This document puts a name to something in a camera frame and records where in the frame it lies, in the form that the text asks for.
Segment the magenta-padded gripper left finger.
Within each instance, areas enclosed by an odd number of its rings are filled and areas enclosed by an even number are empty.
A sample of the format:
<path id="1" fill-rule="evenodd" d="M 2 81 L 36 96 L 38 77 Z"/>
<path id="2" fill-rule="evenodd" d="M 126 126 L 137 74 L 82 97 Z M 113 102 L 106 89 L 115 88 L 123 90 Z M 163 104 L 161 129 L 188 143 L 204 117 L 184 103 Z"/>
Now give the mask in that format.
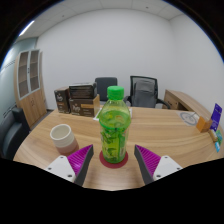
<path id="1" fill-rule="evenodd" d="M 93 154 L 93 145 L 88 145 L 69 156 L 60 155 L 46 168 L 46 171 L 82 186 Z"/>

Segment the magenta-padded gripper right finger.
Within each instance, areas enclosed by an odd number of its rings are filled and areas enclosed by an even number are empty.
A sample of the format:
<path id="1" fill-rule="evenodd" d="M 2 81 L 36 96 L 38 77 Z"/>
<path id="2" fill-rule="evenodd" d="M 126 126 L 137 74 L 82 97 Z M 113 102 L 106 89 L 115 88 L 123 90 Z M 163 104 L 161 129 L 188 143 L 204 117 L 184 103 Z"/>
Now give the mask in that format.
<path id="1" fill-rule="evenodd" d="M 159 156 L 139 145 L 135 146 L 134 155 L 138 161 L 142 178 L 146 185 L 182 169 L 168 155 Z"/>

